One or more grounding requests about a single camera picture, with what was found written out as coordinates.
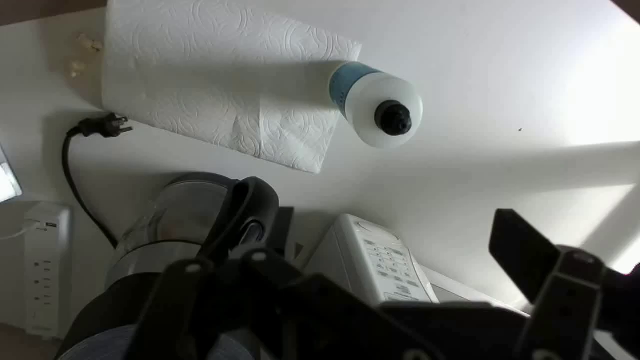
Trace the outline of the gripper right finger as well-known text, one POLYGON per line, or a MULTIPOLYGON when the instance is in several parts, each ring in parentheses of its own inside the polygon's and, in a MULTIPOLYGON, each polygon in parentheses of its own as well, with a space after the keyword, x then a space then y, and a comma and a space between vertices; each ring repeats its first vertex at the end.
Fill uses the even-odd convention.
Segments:
POLYGON ((533 306, 517 360, 589 360, 597 331, 640 360, 640 264, 615 271, 583 249, 553 244, 512 209, 494 212, 489 252, 533 306))

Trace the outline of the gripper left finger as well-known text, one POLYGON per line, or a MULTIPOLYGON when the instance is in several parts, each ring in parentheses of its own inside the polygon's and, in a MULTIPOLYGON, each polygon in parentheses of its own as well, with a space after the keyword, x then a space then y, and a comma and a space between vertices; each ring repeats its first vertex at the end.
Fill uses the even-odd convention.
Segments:
POLYGON ((429 341, 322 274, 307 275, 258 243, 226 254, 239 235, 158 278, 125 360, 207 360, 220 337, 249 331, 272 360, 441 360, 429 341))

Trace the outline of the white paper towel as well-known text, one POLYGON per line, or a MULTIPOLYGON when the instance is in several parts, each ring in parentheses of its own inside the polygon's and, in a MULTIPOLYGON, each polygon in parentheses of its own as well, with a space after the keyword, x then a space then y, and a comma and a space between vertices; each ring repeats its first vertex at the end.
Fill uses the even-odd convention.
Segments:
POLYGON ((244 0, 108 0, 106 110, 307 173, 322 170, 336 66, 362 45, 244 0))

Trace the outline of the white power strip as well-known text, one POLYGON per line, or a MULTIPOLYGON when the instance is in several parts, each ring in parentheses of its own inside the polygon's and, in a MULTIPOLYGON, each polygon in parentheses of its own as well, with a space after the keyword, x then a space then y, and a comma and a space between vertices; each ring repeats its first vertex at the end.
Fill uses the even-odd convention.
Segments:
POLYGON ((71 292, 73 212, 59 203, 39 202, 24 217, 25 330, 61 338, 71 292))

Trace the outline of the screen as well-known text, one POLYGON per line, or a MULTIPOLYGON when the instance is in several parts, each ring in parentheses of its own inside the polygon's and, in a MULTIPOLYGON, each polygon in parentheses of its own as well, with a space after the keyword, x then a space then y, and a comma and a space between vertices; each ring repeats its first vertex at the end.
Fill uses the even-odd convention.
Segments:
POLYGON ((13 171, 9 158, 0 145, 0 203, 19 198, 22 195, 22 186, 13 171))

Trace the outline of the white microwave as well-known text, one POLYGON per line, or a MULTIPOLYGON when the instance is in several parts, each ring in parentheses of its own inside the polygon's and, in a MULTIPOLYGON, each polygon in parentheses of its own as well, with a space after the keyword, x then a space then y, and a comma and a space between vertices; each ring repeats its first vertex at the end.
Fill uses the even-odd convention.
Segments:
POLYGON ((435 247, 421 254, 398 232, 351 214, 338 215, 316 244, 295 243, 293 262, 327 276, 370 305, 384 302, 482 302, 523 315, 523 310, 451 277, 476 269, 470 255, 435 247))

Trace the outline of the white bottle with blue label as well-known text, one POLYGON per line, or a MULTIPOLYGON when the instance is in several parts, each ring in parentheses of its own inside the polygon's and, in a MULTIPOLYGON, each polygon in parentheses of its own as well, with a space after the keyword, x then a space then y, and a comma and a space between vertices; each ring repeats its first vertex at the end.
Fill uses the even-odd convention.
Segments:
POLYGON ((327 93, 366 145, 394 149, 421 127, 424 105, 411 82, 356 61, 344 61, 329 76, 327 93))

